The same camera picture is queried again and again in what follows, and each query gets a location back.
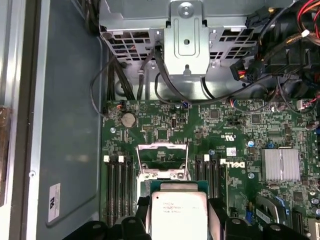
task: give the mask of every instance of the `metal bracket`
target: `metal bracket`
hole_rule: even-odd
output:
[[[169,75],[205,76],[210,63],[209,28],[200,0],[173,1],[164,29],[164,63]]]
[[[160,147],[165,147],[170,150],[185,150],[185,163],[181,164],[178,169],[151,169],[148,168],[146,164],[142,164],[140,158],[141,150],[157,150]],[[157,180],[157,179],[170,179],[170,180],[179,180],[179,181],[188,181],[191,180],[191,176],[188,170],[188,153],[189,147],[187,144],[173,144],[170,142],[155,142],[152,144],[141,144],[136,148],[136,154],[138,157],[138,164],[140,168],[140,173],[137,176],[136,183],[136,192],[137,197],[141,195],[141,183],[146,180]]]

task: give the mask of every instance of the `label sticker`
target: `label sticker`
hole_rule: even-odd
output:
[[[60,214],[60,183],[49,189],[48,223],[59,217]]]
[[[226,148],[227,157],[236,157],[237,156],[237,148],[236,147],[227,147]]]

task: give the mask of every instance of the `green circuit board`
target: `green circuit board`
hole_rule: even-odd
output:
[[[236,102],[242,110],[263,105],[260,99]],[[153,143],[187,145],[187,159],[183,149],[158,148],[139,151],[141,164],[165,171],[184,168],[187,163],[189,180],[208,181],[209,197],[214,197],[217,189],[212,183],[213,168],[204,161],[218,161],[219,197],[230,216],[246,218],[247,211],[254,211],[256,197],[264,196],[283,205],[289,226],[293,209],[302,213],[306,228],[307,218],[315,218],[311,201],[319,196],[320,172],[314,112],[295,114],[283,108],[282,102],[252,113],[235,110],[224,101],[208,105],[109,101],[105,108],[108,118],[102,125],[100,217],[108,225],[134,214],[140,172],[136,148]],[[297,150],[299,179],[265,179],[263,150],[279,148]],[[149,194],[149,186],[147,180],[141,183],[141,196]]]

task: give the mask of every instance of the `gray metal panel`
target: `gray metal panel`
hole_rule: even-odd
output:
[[[1,239],[9,239],[17,139],[21,62],[25,27],[25,0],[0,4],[0,104],[12,109],[4,205],[0,207]]]
[[[103,49],[70,0],[43,1],[41,8],[27,239],[58,240],[99,219],[101,120],[89,83]],[[59,216],[48,222],[49,189],[59,183]]]
[[[164,28],[174,0],[103,0],[100,24],[112,30]],[[292,0],[202,0],[208,27],[244,26],[245,17],[263,6],[285,7]]]

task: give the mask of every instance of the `capacitor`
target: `capacitor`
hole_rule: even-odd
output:
[[[247,146],[248,146],[249,148],[253,148],[253,147],[255,146],[254,141],[248,141],[248,142],[247,142]]]
[[[136,125],[136,117],[130,112],[125,113],[121,118],[121,123],[126,128],[132,128],[134,125]]]
[[[319,199],[314,197],[314,198],[311,199],[311,203],[314,204],[314,205],[317,205],[317,204],[319,204]]]
[[[315,130],[319,126],[319,121],[310,121],[307,125],[305,125],[306,130]]]

